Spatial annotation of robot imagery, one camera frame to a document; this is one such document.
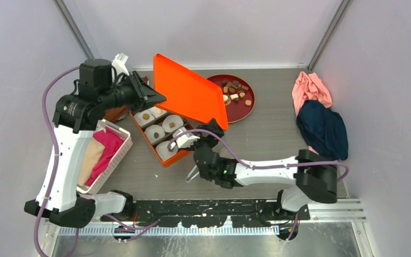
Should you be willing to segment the orange box lid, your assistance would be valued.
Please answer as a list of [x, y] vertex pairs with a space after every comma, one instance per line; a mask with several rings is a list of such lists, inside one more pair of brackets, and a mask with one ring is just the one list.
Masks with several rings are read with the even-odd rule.
[[229, 128], [223, 93], [219, 86], [162, 54], [153, 58], [153, 89], [166, 101], [160, 109], [207, 124], [215, 119]]

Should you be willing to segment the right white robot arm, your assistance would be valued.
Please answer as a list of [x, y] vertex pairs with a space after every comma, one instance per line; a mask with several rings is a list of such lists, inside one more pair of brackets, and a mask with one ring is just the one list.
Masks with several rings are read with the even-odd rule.
[[199, 170], [199, 176], [216, 185], [232, 189], [253, 184], [283, 184], [276, 213], [289, 220], [301, 207], [311, 203], [336, 203], [338, 168], [330, 159], [302, 149], [296, 156], [272, 161], [249, 161], [220, 156], [213, 148], [224, 131], [215, 120], [193, 130], [199, 139], [188, 150]]

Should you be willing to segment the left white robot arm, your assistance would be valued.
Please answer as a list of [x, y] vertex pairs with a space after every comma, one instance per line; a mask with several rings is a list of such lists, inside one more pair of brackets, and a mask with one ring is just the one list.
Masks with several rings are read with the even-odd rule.
[[52, 118], [46, 118], [53, 150], [43, 185], [24, 211], [67, 228], [84, 228], [93, 218], [115, 214], [122, 221], [135, 213], [130, 194], [113, 190], [81, 194], [77, 181], [86, 148], [106, 111], [126, 106], [132, 112], [147, 110], [166, 100], [148, 86], [137, 72], [117, 73], [106, 59], [88, 59], [76, 67], [74, 91], [62, 96]]

